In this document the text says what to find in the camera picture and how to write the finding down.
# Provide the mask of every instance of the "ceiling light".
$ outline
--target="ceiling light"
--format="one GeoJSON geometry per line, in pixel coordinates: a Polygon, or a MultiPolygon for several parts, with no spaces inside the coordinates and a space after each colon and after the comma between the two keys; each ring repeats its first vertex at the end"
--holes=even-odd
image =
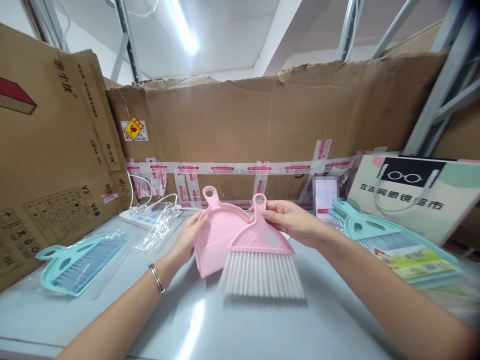
{"type": "Polygon", "coordinates": [[[178,35],[180,36],[183,47],[190,54],[195,55],[199,49],[199,43],[197,38],[190,32],[182,8],[180,7],[179,0],[170,0],[170,3],[173,7],[176,29],[178,31],[178,35]]]}

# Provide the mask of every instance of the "dustpan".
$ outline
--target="dustpan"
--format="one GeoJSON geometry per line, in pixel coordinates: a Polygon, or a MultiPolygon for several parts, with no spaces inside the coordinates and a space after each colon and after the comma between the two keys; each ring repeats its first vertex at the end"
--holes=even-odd
{"type": "Polygon", "coordinates": [[[267,209],[267,198],[262,193],[253,197],[254,220],[231,240],[229,250],[275,254],[295,254],[294,249],[276,228],[262,215],[267,209]]]}
{"type": "Polygon", "coordinates": [[[198,234],[195,257],[200,277],[204,278],[224,268],[229,244],[248,225],[249,215],[238,206],[220,202],[213,186],[204,187],[202,193],[208,203],[202,216],[208,216],[208,221],[198,234]]]}

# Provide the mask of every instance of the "bag handle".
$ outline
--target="bag handle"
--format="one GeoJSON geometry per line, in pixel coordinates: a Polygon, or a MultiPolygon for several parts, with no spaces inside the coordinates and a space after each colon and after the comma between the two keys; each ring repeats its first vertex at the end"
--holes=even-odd
{"type": "MultiPolygon", "coordinates": [[[[389,166],[388,164],[384,164],[382,166],[380,172],[378,173],[378,176],[376,177],[376,183],[375,183],[375,186],[374,186],[374,189],[373,189],[373,203],[375,204],[376,209],[384,215],[386,215],[385,213],[402,212],[402,211],[405,211],[405,210],[408,210],[408,209],[414,207],[417,204],[414,200],[413,202],[409,203],[407,206],[404,206],[404,207],[399,208],[399,209],[386,209],[386,208],[383,208],[383,207],[380,206],[378,189],[380,188],[380,182],[382,181],[382,176],[384,175],[388,166],[389,166]]],[[[420,195],[417,197],[417,199],[422,199],[425,196],[425,193],[430,188],[430,186],[432,186],[432,184],[435,181],[435,179],[437,178],[437,175],[439,174],[439,172],[440,172],[440,170],[433,170],[431,172],[430,176],[426,180],[426,183],[423,186],[423,189],[421,190],[420,195]]]]}

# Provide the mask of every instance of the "barcode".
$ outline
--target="barcode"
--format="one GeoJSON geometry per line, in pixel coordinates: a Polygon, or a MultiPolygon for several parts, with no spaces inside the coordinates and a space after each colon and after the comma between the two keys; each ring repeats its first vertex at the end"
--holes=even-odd
{"type": "Polygon", "coordinates": [[[424,270],[421,269],[421,268],[419,268],[419,267],[411,267],[411,268],[410,268],[410,271],[411,271],[412,273],[417,273],[417,274],[424,272],[424,270]]]}
{"type": "Polygon", "coordinates": [[[405,254],[405,257],[408,258],[408,259],[418,259],[418,258],[423,258],[424,256],[425,255],[421,251],[411,252],[411,253],[405,254]]]}
{"type": "Polygon", "coordinates": [[[426,270],[438,270],[439,267],[436,264],[425,264],[424,265],[426,270]]]}

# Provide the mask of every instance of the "bangle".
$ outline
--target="bangle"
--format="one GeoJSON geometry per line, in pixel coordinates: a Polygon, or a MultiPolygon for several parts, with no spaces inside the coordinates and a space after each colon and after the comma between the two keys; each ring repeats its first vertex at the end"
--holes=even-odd
{"type": "Polygon", "coordinates": [[[160,294],[163,294],[165,292],[164,287],[162,286],[162,283],[160,282],[159,275],[157,274],[157,270],[155,270],[155,265],[153,263],[148,264],[148,267],[150,268],[153,276],[155,277],[156,283],[158,285],[158,289],[160,290],[160,294]]]}

